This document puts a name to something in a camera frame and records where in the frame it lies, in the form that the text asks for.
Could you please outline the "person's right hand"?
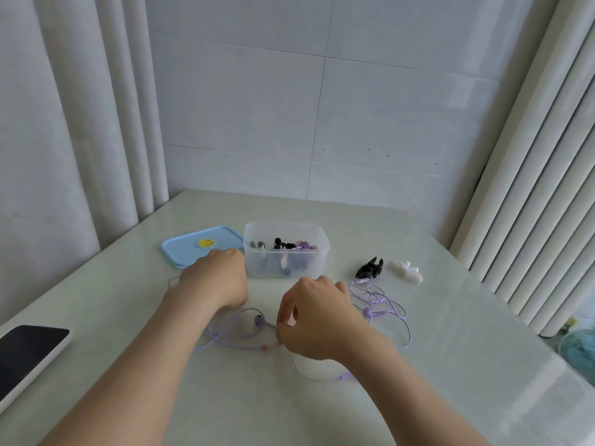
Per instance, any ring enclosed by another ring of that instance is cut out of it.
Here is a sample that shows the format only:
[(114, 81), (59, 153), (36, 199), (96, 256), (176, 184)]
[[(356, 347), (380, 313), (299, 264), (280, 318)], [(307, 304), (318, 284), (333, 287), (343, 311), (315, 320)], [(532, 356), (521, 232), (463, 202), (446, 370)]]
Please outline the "person's right hand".
[(300, 329), (299, 345), (285, 346), (290, 352), (341, 364), (371, 333), (353, 306), (345, 283), (333, 283), (326, 276), (301, 278), (283, 295), (277, 326)]

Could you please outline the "person's left hand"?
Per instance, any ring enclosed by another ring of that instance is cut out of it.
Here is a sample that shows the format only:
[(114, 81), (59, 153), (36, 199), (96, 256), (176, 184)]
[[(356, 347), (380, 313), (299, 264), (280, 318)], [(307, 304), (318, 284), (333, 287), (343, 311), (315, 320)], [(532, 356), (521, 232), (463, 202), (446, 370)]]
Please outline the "person's left hand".
[(182, 271), (177, 287), (198, 300), (206, 301), (214, 311), (240, 307), (249, 298), (246, 276), (214, 276), (206, 269), (206, 256)]

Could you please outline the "purple wired earphones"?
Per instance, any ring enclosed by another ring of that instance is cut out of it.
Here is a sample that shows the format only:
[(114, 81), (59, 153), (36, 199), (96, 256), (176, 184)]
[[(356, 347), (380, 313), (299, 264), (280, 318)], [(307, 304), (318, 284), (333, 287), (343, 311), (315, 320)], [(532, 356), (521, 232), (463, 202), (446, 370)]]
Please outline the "purple wired earphones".
[[(403, 327), (404, 337), (395, 346), (397, 350), (403, 350), (411, 344), (412, 331), (406, 310), (401, 304), (392, 300), (383, 289), (372, 282), (371, 278), (355, 279), (347, 288), (353, 306), (368, 324), (379, 327), (380, 319), (389, 322), (393, 327)], [(269, 337), (276, 328), (273, 322), (267, 320), (262, 310), (255, 307), (242, 308), (220, 329), (215, 329), (209, 322), (204, 329), (206, 340), (195, 346), (195, 351), (219, 345), (234, 350), (271, 352), (283, 346), (279, 341), (273, 342), (272, 337)], [(301, 375), (315, 381), (346, 381), (352, 378), (346, 367), (331, 360), (312, 360), (296, 354), (294, 366)]]

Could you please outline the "person's right forearm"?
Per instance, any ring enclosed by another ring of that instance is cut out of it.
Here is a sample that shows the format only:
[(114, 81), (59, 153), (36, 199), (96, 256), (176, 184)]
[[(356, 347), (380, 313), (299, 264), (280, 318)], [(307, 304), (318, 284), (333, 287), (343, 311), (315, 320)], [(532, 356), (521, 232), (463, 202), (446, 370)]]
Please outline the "person's right forearm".
[(397, 446), (491, 446), (374, 328), (340, 329), (333, 352), (361, 384)]

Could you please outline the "person's left forearm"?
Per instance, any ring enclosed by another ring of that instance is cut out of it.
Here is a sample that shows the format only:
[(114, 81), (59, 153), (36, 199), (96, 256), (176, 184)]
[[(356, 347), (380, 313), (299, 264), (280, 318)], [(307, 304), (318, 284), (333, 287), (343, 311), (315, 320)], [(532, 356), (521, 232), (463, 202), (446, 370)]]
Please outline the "person's left forearm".
[(137, 337), (38, 446), (160, 446), (201, 332), (233, 304), (221, 290), (168, 290)]

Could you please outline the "blue plastic box lid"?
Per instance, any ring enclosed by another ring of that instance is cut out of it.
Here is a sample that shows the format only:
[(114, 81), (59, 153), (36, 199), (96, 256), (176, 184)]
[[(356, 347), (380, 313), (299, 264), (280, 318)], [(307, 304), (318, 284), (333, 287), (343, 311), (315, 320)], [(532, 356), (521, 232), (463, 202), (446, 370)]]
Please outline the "blue plastic box lid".
[(243, 236), (228, 226), (214, 226), (190, 232), (161, 242), (164, 257), (175, 268), (183, 270), (205, 257), (211, 250), (243, 250)]

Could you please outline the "pile of clips and earphones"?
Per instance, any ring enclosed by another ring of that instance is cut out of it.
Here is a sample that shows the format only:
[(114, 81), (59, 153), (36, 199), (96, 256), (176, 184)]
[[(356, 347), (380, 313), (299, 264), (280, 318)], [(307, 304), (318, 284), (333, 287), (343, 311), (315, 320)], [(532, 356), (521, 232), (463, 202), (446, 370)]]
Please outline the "pile of clips and earphones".
[(275, 238), (268, 248), (263, 241), (250, 241), (246, 266), (257, 277), (297, 277), (304, 274), (320, 252), (308, 241), (283, 242)]

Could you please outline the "clear plastic storage box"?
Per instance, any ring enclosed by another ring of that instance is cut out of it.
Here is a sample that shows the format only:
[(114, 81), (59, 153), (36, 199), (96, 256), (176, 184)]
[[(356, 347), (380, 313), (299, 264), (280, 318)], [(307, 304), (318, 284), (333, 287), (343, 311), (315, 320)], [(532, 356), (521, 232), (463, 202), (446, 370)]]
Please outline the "clear plastic storage box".
[(256, 278), (317, 278), (331, 249), (322, 227), (298, 222), (249, 222), (243, 246), (247, 274)]

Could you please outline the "white pleated curtain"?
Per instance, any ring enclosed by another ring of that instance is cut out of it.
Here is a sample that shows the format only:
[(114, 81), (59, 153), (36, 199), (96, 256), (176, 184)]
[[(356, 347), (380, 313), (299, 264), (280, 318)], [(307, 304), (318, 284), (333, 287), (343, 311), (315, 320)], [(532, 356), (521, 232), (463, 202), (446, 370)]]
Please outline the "white pleated curtain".
[(543, 338), (595, 290), (595, 0), (559, 0), (450, 253)]
[(0, 0), (0, 324), (168, 201), (145, 0)]

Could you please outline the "white smartphone with black screen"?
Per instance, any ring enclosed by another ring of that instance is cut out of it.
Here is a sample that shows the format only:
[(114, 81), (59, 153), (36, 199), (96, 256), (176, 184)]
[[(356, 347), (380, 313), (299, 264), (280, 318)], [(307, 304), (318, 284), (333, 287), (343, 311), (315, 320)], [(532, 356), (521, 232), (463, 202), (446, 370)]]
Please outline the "white smartphone with black screen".
[(0, 414), (69, 345), (72, 331), (17, 325), (0, 336)]

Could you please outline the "teal electric fan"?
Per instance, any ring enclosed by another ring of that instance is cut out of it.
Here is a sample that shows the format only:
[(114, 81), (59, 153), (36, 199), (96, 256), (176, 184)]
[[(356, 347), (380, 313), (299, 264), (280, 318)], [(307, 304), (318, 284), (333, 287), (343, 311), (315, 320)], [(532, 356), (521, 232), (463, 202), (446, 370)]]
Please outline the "teal electric fan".
[(564, 335), (558, 354), (595, 387), (595, 329), (572, 330)]

